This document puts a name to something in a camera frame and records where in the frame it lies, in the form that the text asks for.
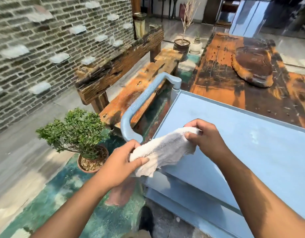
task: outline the shoe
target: shoe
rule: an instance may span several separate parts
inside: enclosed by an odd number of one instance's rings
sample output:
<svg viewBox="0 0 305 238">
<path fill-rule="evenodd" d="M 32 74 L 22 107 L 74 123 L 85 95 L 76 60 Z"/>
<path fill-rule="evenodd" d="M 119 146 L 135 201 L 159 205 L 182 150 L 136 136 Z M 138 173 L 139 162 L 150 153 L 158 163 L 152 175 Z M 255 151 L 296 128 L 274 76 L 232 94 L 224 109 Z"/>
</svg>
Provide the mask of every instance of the shoe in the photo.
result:
<svg viewBox="0 0 305 238">
<path fill-rule="evenodd" d="M 148 231 L 152 238 L 153 227 L 154 223 L 152 211 L 147 205 L 144 205 L 140 210 L 138 230 Z"/>
</svg>

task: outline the wall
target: wall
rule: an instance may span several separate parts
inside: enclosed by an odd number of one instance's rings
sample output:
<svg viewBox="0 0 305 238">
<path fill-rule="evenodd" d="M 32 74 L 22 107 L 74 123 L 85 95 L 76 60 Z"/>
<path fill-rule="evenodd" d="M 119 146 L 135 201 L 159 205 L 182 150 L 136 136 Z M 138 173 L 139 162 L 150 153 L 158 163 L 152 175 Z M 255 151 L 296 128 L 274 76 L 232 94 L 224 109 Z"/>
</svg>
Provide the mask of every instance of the wall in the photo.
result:
<svg viewBox="0 0 305 238">
<path fill-rule="evenodd" d="M 4 59 L 0 54 L 0 131 L 10 124 L 30 115 L 43 104 L 59 96 L 74 80 L 74 68 L 86 56 L 97 61 L 118 49 L 108 40 L 96 42 L 98 34 L 114 35 L 124 43 L 133 40 L 133 29 L 123 29 L 124 23 L 132 22 L 130 1 L 95 0 L 101 6 L 87 9 L 90 0 L 0 0 L 0 53 L 4 49 L 23 44 L 30 53 Z M 42 5 L 54 16 L 42 23 L 30 22 L 27 14 L 35 11 L 34 4 Z M 107 15 L 120 16 L 108 21 Z M 69 28 L 83 24 L 87 31 L 71 34 Z M 65 52 L 70 58 L 53 64 L 48 58 Z M 51 84 L 49 91 L 34 95 L 28 89 L 39 82 Z"/>
<path fill-rule="evenodd" d="M 176 16 L 179 16 L 179 8 L 180 8 L 180 3 L 185 3 L 187 0 L 178 0 L 176 4 Z M 194 19 L 198 21 L 202 21 L 203 19 L 203 13 L 204 9 L 206 7 L 206 2 L 208 0 L 196 0 L 197 3 L 200 2 L 200 5 L 198 6 L 198 9 L 195 12 Z M 171 1 L 171 10 L 170 10 L 170 16 L 172 15 L 172 9 L 173 9 L 173 0 Z M 154 0 L 153 4 L 153 12 L 154 14 L 161 15 L 162 12 L 162 1 Z M 164 17 L 168 17 L 169 14 L 169 0 L 166 0 L 164 2 Z"/>
</svg>

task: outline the cart handle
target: cart handle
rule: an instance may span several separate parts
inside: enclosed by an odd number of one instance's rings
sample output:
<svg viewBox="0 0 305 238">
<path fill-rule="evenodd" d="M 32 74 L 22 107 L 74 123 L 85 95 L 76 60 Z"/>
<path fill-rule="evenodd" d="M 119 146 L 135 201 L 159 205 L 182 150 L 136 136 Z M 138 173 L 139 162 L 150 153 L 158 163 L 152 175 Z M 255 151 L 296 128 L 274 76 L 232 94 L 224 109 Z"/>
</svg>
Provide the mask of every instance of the cart handle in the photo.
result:
<svg viewBox="0 0 305 238">
<path fill-rule="evenodd" d="M 143 91 L 143 93 L 135 100 L 135 102 L 130 105 L 130 107 L 122 116 L 122 119 L 120 121 L 120 129 L 122 131 L 124 140 L 129 141 L 134 139 L 137 140 L 139 143 L 143 141 L 143 137 L 132 130 L 131 119 L 165 78 L 173 84 L 173 88 L 171 89 L 170 102 L 172 103 L 173 100 L 176 98 L 178 92 L 180 91 L 181 78 L 172 76 L 166 72 L 158 74 L 155 77 L 154 81 L 146 88 L 145 91 Z"/>
</svg>

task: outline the forearm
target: forearm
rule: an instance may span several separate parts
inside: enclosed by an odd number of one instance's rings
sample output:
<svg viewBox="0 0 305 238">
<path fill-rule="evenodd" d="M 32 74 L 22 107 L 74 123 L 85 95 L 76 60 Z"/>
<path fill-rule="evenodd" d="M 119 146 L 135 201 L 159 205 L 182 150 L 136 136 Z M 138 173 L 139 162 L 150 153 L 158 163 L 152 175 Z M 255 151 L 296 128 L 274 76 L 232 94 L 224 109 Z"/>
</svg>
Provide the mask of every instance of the forearm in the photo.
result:
<svg viewBox="0 0 305 238">
<path fill-rule="evenodd" d="M 99 171 L 40 227 L 32 238 L 77 238 L 103 196 L 110 190 Z"/>
<path fill-rule="evenodd" d="M 217 159 L 255 238 L 305 237 L 305 220 L 232 153 Z"/>
</svg>

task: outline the white towel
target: white towel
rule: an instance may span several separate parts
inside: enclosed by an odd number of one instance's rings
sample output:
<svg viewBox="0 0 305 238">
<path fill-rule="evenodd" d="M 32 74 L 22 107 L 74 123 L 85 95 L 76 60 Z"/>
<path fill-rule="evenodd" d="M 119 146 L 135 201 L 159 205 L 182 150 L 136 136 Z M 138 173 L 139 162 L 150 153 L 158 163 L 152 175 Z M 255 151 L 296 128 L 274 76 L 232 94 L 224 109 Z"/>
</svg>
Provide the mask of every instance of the white towel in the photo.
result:
<svg viewBox="0 0 305 238">
<path fill-rule="evenodd" d="M 196 146 L 186 139 L 185 133 L 187 132 L 199 134 L 200 130 L 194 127 L 178 128 L 165 136 L 137 147 L 130 154 L 129 161 L 134 161 L 139 157 L 147 157 L 149 161 L 135 170 L 135 176 L 152 177 L 157 168 L 168 164 L 174 165 L 183 155 L 193 154 Z"/>
</svg>

